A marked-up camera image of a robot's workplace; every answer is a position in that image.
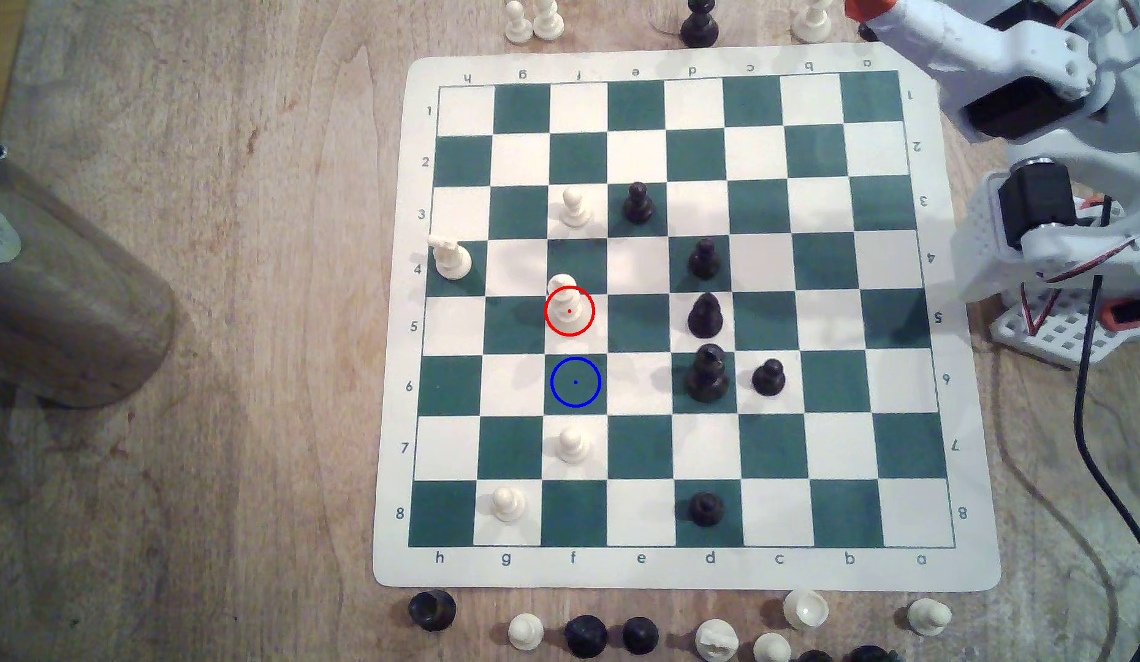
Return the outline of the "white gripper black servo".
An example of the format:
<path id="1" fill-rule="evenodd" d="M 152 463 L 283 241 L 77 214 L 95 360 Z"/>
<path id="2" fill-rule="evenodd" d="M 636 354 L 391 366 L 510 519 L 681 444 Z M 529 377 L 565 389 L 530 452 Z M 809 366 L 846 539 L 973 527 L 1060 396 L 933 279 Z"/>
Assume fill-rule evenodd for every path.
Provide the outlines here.
<path id="1" fill-rule="evenodd" d="M 1057 28 L 1075 1 L 847 1 L 845 14 L 960 96 L 970 144 L 1028 144 L 1104 120 L 1119 75 Z"/>

